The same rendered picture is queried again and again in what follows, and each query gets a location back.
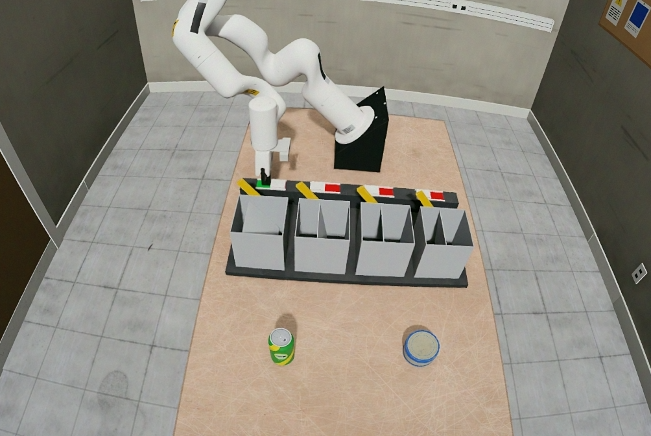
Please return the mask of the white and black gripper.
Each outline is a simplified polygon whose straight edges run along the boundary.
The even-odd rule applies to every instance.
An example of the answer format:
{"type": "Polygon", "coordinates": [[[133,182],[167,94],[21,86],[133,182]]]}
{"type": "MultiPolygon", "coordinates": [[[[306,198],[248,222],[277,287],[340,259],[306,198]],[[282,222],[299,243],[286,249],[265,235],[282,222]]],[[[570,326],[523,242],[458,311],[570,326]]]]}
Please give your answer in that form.
{"type": "MultiPolygon", "coordinates": [[[[253,148],[254,149],[254,148],[253,148]]],[[[259,176],[261,173],[261,184],[264,186],[270,186],[271,184],[271,168],[272,168],[272,156],[273,151],[259,151],[255,150],[255,175],[259,176]]]]}

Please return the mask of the green drink can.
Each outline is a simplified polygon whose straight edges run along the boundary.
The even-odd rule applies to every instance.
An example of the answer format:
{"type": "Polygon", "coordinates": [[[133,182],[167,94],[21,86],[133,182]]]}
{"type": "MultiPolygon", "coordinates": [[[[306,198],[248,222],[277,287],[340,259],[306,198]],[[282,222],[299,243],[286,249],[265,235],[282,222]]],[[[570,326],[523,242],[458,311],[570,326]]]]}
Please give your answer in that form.
{"type": "Polygon", "coordinates": [[[278,365],[288,365],[294,359],[294,338],[288,330],[277,328],[268,336],[270,357],[278,365]]]}

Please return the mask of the round tin with blue-rimmed lid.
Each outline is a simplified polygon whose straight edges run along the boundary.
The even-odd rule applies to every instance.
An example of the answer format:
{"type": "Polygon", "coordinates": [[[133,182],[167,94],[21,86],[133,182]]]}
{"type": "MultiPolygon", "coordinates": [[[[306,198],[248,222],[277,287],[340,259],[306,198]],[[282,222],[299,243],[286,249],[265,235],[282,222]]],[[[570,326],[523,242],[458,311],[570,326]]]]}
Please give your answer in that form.
{"type": "Polygon", "coordinates": [[[403,347],[403,357],[415,367],[425,367],[432,363],[440,350],[440,344],[433,333],[418,330],[411,333],[403,347]]]}

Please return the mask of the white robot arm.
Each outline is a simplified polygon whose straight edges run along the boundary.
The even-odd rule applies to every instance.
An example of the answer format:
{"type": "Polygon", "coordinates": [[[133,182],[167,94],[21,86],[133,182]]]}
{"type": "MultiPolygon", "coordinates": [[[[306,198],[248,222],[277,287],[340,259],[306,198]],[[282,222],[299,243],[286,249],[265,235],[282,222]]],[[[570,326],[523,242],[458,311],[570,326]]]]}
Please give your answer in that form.
{"type": "Polygon", "coordinates": [[[225,3],[226,0],[187,0],[174,24],[172,39],[221,96],[228,99],[244,94],[253,98],[248,105],[253,148],[279,152],[280,161],[288,161],[290,138],[277,137],[286,104],[272,86],[285,86],[301,75],[307,77],[302,87],[303,98],[337,129],[337,142],[350,143],[368,129],[374,117],[373,108],[358,108],[327,77],[314,42],[300,38],[273,54],[268,50],[267,35],[256,23],[238,14],[218,15],[225,3]],[[207,36],[224,38],[241,48],[255,62],[264,81],[240,74],[207,36]]]}

